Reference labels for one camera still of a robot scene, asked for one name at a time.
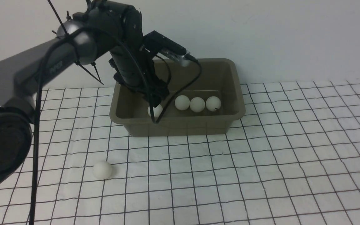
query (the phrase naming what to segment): white ball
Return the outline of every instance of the white ball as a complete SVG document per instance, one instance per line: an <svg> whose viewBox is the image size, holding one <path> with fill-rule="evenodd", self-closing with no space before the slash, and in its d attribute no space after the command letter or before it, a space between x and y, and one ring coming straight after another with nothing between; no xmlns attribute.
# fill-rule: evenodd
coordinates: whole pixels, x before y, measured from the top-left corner
<svg viewBox="0 0 360 225"><path fill-rule="evenodd" d="M206 108L211 112L214 112L214 111L220 109L221 106L222 106L222 102L216 96L209 97L206 100Z"/></svg>
<svg viewBox="0 0 360 225"><path fill-rule="evenodd" d="M185 95L180 95L174 101L174 105L178 110L184 111L190 107L190 99Z"/></svg>
<svg viewBox="0 0 360 225"><path fill-rule="evenodd" d="M99 161L92 168L94 177L98 180L108 179L112 174L112 170L112 165L106 161Z"/></svg>
<svg viewBox="0 0 360 225"><path fill-rule="evenodd" d="M205 108L205 101L200 97L195 97L190 101L190 108L193 112L199 113Z"/></svg>
<svg viewBox="0 0 360 225"><path fill-rule="evenodd" d="M158 105L156 108L154 107L154 117L158 118L163 110L163 107L161 105ZM150 107L147 109L148 115L151 116Z"/></svg>

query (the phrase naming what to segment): grid paper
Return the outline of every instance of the grid paper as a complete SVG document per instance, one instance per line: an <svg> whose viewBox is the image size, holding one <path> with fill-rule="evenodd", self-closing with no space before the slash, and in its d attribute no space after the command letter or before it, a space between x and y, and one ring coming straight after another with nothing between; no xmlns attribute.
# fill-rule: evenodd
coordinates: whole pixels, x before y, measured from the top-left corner
<svg viewBox="0 0 360 225"><path fill-rule="evenodd" d="M150 138L111 122L113 88L45 90L37 224L360 225L360 81L242 90L226 135ZM31 157L0 184L0 224L28 220Z"/></svg>

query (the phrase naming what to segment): plastic bin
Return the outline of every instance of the plastic bin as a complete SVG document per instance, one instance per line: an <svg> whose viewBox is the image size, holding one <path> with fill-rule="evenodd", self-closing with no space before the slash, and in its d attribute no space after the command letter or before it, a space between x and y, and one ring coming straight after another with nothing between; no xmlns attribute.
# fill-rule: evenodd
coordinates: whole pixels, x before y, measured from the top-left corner
<svg viewBox="0 0 360 225"><path fill-rule="evenodd" d="M172 71L172 81L168 87L171 94L199 72L195 63L181 67L175 62L166 61ZM199 62L203 69L201 77L182 94L190 100L194 97L206 100L217 96L222 101L220 110L211 112L205 108L195 113L188 108L179 111L173 101L159 124L153 124L147 113L148 103L143 96L116 83L110 108L111 120L123 124L133 137L225 134L233 121L241 119L245 114L236 66L233 61L224 58L199 59ZM163 61L155 60L155 70L157 76L166 81L168 71Z"/></svg>

